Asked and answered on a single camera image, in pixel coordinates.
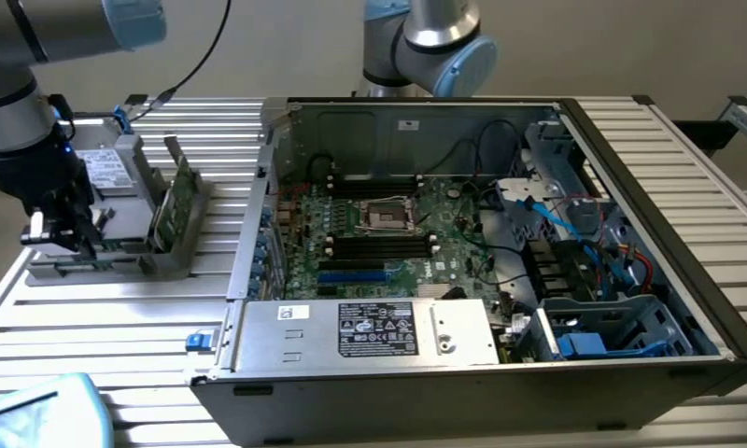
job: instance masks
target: blue latch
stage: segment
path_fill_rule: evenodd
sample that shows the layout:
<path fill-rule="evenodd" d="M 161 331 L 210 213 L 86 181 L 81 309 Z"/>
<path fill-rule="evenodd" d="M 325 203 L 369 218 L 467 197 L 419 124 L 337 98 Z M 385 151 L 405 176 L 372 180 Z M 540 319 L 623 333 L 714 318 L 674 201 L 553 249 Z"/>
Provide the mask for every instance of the blue latch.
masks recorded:
<path fill-rule="evenodd" d="M 608 351 L 598 333 L 568 333 L 556 339 L 556 343 L 564 359 L 663 357 L 667 348 L 666 341 L 656 341 L 644 348 Z"/>
<path fill-rule="evenodd" d="M 201 331 L 193 333 L 185 339 L 186 352 L 210 352 L 213 350 L 214 331 Z"/>
<path fill-rule="evenodd" d="M 120 124 L 121 133 L 124 135 L 132 135 L 133 134 L 133 127 L 129 124 L 129 118 L 126 117 L 126 112 L 124 111 L 124 109 L 118 105 L 113 108 L 113 117 L 116 118 L 116 121 Z"/>

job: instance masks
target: motherboard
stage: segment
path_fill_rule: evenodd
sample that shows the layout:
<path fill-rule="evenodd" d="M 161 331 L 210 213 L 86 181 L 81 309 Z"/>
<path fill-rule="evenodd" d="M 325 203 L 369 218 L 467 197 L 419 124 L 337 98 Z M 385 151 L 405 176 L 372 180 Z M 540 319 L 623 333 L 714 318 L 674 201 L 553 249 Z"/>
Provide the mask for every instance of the motherboard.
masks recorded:
<path fill-rule="evenodd" d="M 284 186 L 277 217 L 287 236 L 285 299 L 464 296 L 496 301 L 495 274 L 472 217 L 475 188 L 467 180 L 432 178 L 409 195 L 341 199 L 325 186 Z"/>

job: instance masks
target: barcode sticker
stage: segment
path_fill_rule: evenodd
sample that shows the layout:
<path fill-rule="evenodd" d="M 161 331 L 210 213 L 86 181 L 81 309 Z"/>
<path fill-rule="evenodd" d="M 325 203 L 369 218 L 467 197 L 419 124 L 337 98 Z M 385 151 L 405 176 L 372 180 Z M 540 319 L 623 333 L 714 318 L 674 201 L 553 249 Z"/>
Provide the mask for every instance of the barcode sticker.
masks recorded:
<path fill-rule="evenodd" d="M 97 189 L 128 189 L 133 186 L 133 179 L 114 149 L 89 149 L 78 151 L 77 155 L 85 161 L 88 180 Z"/>

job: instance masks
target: white sticker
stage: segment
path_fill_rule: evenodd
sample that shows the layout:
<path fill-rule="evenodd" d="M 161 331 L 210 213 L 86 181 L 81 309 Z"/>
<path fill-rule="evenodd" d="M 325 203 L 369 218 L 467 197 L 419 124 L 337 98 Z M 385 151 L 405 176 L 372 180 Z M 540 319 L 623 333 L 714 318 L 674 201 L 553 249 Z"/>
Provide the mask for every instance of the white sticker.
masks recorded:
<path fill-rule="evenodd" d="M 277 320 L 309 319 L 309 305 L 280 306 Z"/>
<path fill-rule="evenodd" d="M 77 152 L 85 161 L 88 180 L 97 189 L 128 189 L 133 179 L 126 173 L 120 155 L 113 149 L 89 149 Z"/>
<path fill-rule="evenodd" d="M 399 120 L 399 131 L 419 131 L 420 121 L 412 119 Z"/>

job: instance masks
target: robotic arm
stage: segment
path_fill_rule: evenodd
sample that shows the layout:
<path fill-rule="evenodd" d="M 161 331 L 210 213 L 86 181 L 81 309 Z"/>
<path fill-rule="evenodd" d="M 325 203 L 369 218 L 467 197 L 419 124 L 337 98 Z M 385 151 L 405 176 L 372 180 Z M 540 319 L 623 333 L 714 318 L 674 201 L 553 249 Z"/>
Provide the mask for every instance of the robotic arm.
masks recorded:
<path fill-rule="evenodd" d="M 473 0 L 365 0 L 363 96 L 468 96 L 495 65 Z M 70 110 L 29 68 L 134 49 L 165 36 L 160 0 L 0 0 L 0 190 L 30 217 L 22 244 L 96 257 L 102 235 L 84 162 L 57 124 Z"/>
<path fill-rule="evenodd" d="M 0 0 L 0 190 L 30 217 L 22 244 L 93 259 L 101 240 L 88 172 L 53 107 L 70 111 L 60 96 L 42 95 L 29 67 L 164 37 L 160 0 Z"/>
<path fill-rule="evenodd" d="M 360 96 L 471 96 L 495 67 L 473 0 L 367 0 Z"/>

